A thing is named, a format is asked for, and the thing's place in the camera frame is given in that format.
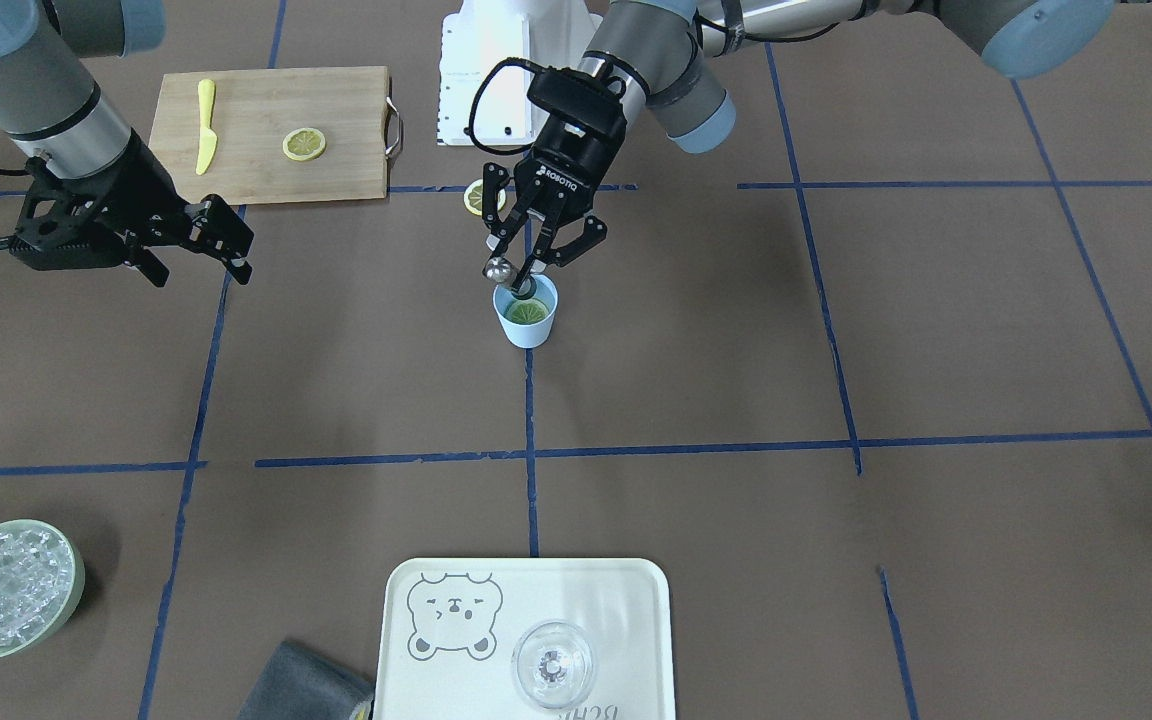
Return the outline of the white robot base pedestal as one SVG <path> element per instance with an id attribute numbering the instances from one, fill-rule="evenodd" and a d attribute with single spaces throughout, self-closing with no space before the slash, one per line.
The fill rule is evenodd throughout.
<path id="1" fill-rule="evenodd" d="M 547 120 L 526 100 L 535 73 L 507 67 L 486 90 L 483 82 L 507 58 L 575 67 L 600 23 L 584 1 L 462 1 L 442 20 L 435 142 L 516 149 L 535 141 Z"/>

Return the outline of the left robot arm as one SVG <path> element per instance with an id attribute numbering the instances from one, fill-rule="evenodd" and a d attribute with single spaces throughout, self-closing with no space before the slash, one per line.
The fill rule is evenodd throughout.
<path id="1" fill-rule="evenodd" d="M 492 253 L 483 274 L 516 300 L 535 295 L 539 266 L 566 266 L 605 238 L 594 194 L 643 111 L 669 141 L 703 154 L 736 122 L 730 91 L 708 59 L 751 44 L 804 44 L 882 13 L 925 15 L 1002 77 L 1064 65 L 1111 18 L 1111 1 L 613 1 L 573 67 L 507 56 L 530 74 L 526 103 L 547 119 L 535 141 L 484 145 L 483 220 Z"/>

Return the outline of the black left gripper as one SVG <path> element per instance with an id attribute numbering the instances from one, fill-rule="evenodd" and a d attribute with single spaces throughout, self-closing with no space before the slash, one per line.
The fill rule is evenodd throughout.
<path id="1" fill-rule="evenodd" d="M 538 141 L 509 174 L 503 165 L 483 167 L 483 222 L 492 237 L 490 259 L 502 258 L 532 211 L 539 217 L 581 217 L 593 209 L 594 194 L 626 142 L 626 115 L 617 113 L 605 127 L 589 129 L 552 115 Z M 498 195 L 515 184 L 515 204 L 498 209 Z M 593 214 L 581 220 L 579 237 L 554 247 L 558 219 L 544 219 L 540 232 L 516 275 L 516 296 L 535 296 L 536 270 L 540 265 L 567 266 L 607 237 L 607 223 Z"/>

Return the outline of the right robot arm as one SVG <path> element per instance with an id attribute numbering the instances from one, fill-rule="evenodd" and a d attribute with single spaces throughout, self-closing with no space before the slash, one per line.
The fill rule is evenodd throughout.
<path id="1" fill-rule="evenodd" d="M 165 32 L 160 1 L 0 1 L 0 129 L 31 181 L 0 252 L 38 272 L 131 266 L 161 287 L 156 247 L 180 247 L 250 281 L 250 227 L 223 197 L 179 196 L 84 65 L 156 50 Z"/>

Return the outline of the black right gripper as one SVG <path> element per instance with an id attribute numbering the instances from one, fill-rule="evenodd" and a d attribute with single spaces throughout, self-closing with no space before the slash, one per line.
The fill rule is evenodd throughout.
<path id="1" fill-rule="evenodd" d="M 170 276 L 170 270 L 151 251 L 157 247 L 183 247 L 206 255 L 223 265 L 234 282 L 250 283 L 253 270 L 248 255 L 253 232 L 244 218 L 217 194 L 187 204 L 138 135 L 129 138 L 109 167 L 82 179 L 60 177 L 50 156 L 37 152 L 36 179 L 99 196 L 101 223 L 116 232 L 129 249 L 126 265 L 152 286 L 161 288 Z"/>

